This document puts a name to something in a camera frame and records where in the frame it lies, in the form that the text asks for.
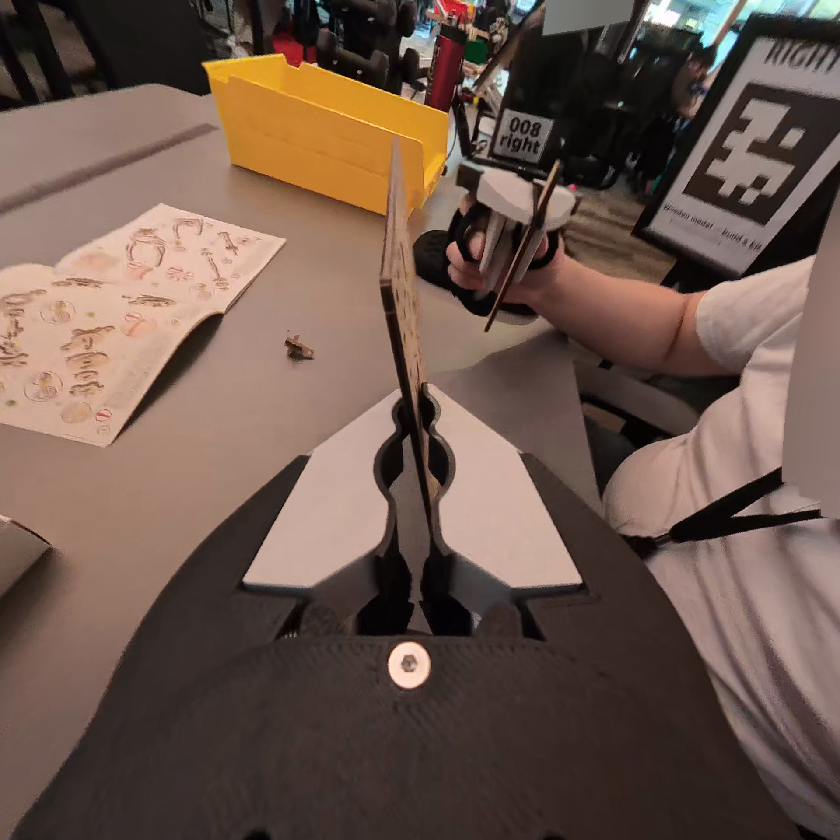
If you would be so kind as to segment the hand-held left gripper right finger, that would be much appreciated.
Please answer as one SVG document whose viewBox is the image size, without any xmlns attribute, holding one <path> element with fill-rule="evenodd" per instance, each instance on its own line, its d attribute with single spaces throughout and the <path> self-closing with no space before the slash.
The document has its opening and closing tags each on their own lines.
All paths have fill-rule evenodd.
<svg viewBox="0 0 840 840">
<path fill-rule="evenodd" d="M 523 453 L 434 385 L 420 396 L 428 556 L 420 605 L 436 636 L 468 636 L 499 604 L 578 594 L 584 580 Z"/>
</svg>

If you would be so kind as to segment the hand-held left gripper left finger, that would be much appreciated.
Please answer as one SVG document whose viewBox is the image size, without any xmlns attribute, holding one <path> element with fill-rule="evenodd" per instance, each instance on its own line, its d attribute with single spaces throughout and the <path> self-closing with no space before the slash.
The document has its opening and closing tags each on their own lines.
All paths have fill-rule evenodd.
<svg viewBox="0 0 840 840">
<path fill-rule="evenodd" d="M 391 635 L 411 619 L 411 573 L 392 487 L 404 470 L 393 391 L 313 449 L 248 567 L 249 592 L 284 595 Z"/>
</svg>

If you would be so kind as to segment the black dumbbells rack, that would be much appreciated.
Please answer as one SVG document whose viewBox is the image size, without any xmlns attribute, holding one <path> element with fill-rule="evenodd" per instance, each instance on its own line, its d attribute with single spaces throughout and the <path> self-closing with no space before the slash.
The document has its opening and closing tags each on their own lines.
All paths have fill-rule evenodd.
<svg viewBox="0 0 840 840">
<path fill-rule="evenodd" d="M 420 57 L 402 50 L 417 24 L 412 1 L 328 2 L 330 26 L 316 40 L 320 68 L 397 96 L 419 78 Z"/>
</svg>

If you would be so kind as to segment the yellow plastic bin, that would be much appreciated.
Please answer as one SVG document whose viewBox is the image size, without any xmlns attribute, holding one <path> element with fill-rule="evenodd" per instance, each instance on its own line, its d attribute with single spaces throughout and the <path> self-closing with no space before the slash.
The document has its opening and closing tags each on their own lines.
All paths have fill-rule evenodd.
<svg viewBox="0 0 840 840">
<path fill-rule="evenodd" d="M 448 157 L 448 116 L 283 55 L 203 63 L 232 165 L 386 215 L 400 145 L 410 210 L 423 207 Z"/>
</svg>

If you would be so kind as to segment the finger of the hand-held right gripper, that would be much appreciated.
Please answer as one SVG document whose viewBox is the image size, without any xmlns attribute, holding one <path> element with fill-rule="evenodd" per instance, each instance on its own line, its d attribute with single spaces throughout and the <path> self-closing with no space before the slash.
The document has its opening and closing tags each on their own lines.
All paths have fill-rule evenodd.
<svg viewBox="0 0 840 840">
<path fill-rule="evenodd" d="M 510 220 L 528 224 L 544 186 L 544 181 L 531 182 L 514 172 L 482 172 L 476 200 Z"/>
<path fill-rule="evenodd" d="M 562 228 L 571 219 L 579 202 L 580 196 L 575 189 L 555 186 L 545 209 L 542 228 Z"/>
</svg>

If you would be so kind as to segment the framed marker sign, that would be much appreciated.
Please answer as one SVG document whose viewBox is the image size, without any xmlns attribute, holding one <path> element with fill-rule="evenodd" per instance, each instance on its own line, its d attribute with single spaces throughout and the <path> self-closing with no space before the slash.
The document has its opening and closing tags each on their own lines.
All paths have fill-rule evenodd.
<svg viewBox="0 0 840 840">
<path fill-rule="evenodd" d="M 752 15 L 633 235 L 704 291 L 813 256 L 839 178 L 839 25 Z"/>
</svg>

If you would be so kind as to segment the white cardboard box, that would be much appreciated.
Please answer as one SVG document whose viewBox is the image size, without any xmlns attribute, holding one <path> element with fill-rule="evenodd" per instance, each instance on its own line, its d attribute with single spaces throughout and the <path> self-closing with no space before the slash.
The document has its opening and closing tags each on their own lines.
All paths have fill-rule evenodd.
<svg viewBox="0 0 840 840">
<path fill-rule="evenodd" d="M 36 532 L 1 515 L 1 597 L 50 550 L 52 545 Z"/>
</svg>

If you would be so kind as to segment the printed instruction booklet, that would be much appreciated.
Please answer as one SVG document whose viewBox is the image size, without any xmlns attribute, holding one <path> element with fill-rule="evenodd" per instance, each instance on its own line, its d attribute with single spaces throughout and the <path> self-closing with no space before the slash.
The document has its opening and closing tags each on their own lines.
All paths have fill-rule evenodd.
<svg viewBox="0 0 840 840">
<path fill-rule="evenodd" d="M 109 446 L 286 242 L 159 203 L 56 266 L 2 269 L 2 425 Z"/>
</svg>

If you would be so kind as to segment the red metal bottle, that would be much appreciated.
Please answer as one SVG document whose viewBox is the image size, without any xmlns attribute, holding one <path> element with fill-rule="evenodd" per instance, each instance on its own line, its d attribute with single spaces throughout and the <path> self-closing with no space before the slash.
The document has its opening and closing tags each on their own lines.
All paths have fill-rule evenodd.
<svg viewBox="0 0 840 840">
<path fill-rule="evenodd" d="M 456 25 L 443 24 L 437 34 L 427 73 L 424 103 L 448 112 L 455 96 L 466 48 L 466 32 Z"/>
</svg>

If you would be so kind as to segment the large wooden parts sheet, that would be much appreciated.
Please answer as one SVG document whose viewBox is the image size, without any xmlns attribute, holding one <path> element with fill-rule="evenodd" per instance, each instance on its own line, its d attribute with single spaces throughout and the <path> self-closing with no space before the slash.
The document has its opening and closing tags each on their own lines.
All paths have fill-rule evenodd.
<svg viewBox="0 0 840 840">
<path fill-rule="evenodd" d="M 429 468 L 428 432 L 424 427 L 423 399 L 427 383 L 419 332 L 413 242 L 407 226 L 401 141 L 394 139 L 386 196 L 380 295 L 400 387 L 402 419 L 411 439 L 423 507 L 428 523 L 440 486 Z"/>
</svg>

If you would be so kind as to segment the person's right forearm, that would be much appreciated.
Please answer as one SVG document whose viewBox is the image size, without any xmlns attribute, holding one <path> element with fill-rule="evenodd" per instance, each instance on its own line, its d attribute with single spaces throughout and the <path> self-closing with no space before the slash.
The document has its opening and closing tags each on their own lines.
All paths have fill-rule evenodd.
<svg viewBox="0 0 840 840">
<path fill-rule="evenodd" d="M 604 275 L 565 257 L 553 286 L 552 319 L 616 364 L 666 375 L 729 375 L 700 340 L 698 311 L 706 295 Z"/>
</svg>

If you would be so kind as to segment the small wooden parts sheet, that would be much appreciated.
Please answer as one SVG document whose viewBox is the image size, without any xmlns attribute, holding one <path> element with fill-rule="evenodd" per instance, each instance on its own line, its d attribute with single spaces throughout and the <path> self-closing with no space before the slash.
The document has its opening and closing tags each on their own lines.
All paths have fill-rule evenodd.
<svg viewBox="0 0 840 840">
<path fill-rule="evenodd" d="M 513 281 L 520 280 L 528 270 L 543 237 L 551 232 L 558 232 L 560 230 L 559 228 L 542 228 L 542 225 L 545 209 L 552 191 L 559 184 L 562 167 L 561 159 L 556 159 L 544 180 L 545 186 L 542 189 L 541 197 L 534 209 L 530 223 L 521 224 L 490 210 L 490 221 L 486 231 L 486 251 L 480 262 L 481 269 L 487 270 L 490 267 L 496 246 L 502 239 L 510 241 L 510 245 L 503 245 L 502 250 L 507 251 L 510 249 L 514 251 L 515 255 L 502 281 L 501 289 L 498 293 L 498 300 L 491 314 L 486 319 L 485 332 L 488 332 L 497 320 L 497 310 L 510 284 Z"/>
</svg>

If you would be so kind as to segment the person's right hand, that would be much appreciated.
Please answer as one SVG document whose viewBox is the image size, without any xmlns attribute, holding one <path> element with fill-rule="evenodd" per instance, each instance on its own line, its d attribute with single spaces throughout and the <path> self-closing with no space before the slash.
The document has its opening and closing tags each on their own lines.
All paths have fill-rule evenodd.
<svg viewBox="0 0 840 840">
<path fill-rule="evenodd" d="M 458 225 L 453 237 L 446 244 L 444 278 L 448 280 L 453 295 L 472 314 L 489 317 L 498 300 L 502 281 L 515 256 L 512 250 L 503 251 L 503 245 L 510 245 L 502 239 L 496 246 L 487 270 L 482 270 L 480 261 L 487 248 L 488 210 L 469 210 L 458 215 Z M 537 294 L 548 287 L 557 270 L 564 266 L 564 241 L 558 232 L 543 237 L 528 270 L 518 281 L 513 281 L 497 310 L 497 318 L 519 319 L 525 322 L 540 316 L 532 303 Z"/>
</svg>

